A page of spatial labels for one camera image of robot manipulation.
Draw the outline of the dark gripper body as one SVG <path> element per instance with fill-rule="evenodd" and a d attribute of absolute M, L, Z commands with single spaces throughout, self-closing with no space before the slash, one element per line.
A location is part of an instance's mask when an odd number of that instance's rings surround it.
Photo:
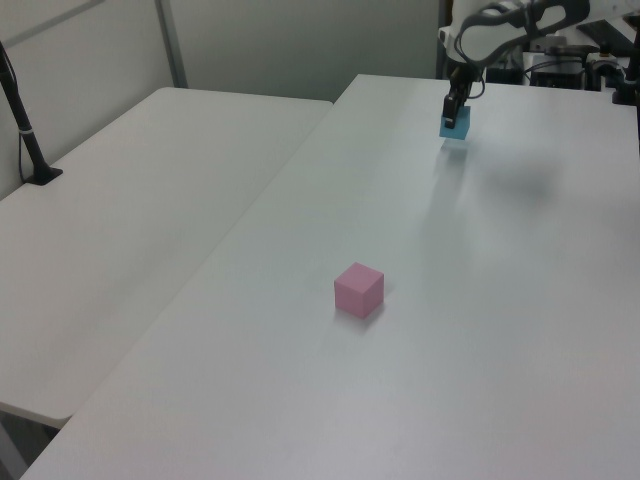
<path fill-rule="evenodd" d="M 447 66 L 447 75 L 450 83 L 447 94 L 449 100 L 464 103 L 484 95 L 483 72 L 475 64 L 450 61 Z M 471 90 L 476 82 L 480 83 L 480 91 L 473 94 Z"/>

